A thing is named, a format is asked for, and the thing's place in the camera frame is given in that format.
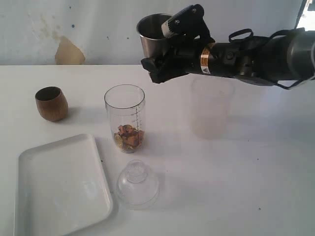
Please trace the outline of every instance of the sticker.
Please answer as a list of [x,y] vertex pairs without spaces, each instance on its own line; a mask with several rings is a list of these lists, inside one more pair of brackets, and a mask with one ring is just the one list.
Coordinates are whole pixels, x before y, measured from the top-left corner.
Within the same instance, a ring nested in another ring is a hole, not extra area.
[[208,61],[209,61],[209,56],[210,56],[209,48],[211,49],[213,46],[214,46],[214,43],[209,43],[208,46],[202,50],[202,53],[200,56],[200,67],[201,67],[202,73],[204,74],[211,74],[208,67]]

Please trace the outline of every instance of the transparent bottle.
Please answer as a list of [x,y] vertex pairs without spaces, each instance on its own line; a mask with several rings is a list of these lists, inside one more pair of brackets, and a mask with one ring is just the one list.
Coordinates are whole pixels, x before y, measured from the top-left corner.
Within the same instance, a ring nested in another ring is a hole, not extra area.
[[109,89],[104,99],[116,146],[126,153],[135,152],[144,139],[144,91],[135,85],[118,85]]

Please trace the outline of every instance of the black strap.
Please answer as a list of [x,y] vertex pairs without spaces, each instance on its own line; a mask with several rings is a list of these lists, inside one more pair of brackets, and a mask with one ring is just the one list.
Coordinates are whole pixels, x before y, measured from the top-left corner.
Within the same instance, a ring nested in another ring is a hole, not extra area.
[[[232,39],[234,37],[237,37],[237,36],[245,34],[245,33],[250,33],[250,35],[245,37],[245,38],[241,38],[241,39]],[[241,42],[241,41],[243,41],[245,39],[249,39],[249,38],[253,37],[253,35],[254,35],[254,32],[251,29],[241,29],[239,31],[236,31],[236,32],[230,34],[229,37],[228,37],[228,41],[230,43],[232,43],[232,42]]]

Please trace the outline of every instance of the food pieces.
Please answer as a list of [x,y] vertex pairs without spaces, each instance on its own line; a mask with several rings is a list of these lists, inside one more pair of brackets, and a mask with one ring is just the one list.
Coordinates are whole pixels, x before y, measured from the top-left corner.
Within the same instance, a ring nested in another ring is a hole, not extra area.
[[124,152],[133,152],[141,146],[144,131],[137,130],[130,124],[120,125],[118,132],[114,134],[116,145]]

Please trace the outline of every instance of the clear plastic cup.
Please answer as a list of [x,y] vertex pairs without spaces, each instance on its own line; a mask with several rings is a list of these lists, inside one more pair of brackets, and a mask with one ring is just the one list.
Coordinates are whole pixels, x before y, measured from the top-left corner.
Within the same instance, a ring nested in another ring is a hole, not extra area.
[[227,78],[198,76],[191,84],[190,125],[203,139],[225,132],[234,86]]
[[145,94],[135,85],[118,85],[105,94],[114,142],[123,152],[135,152],[144,139]]

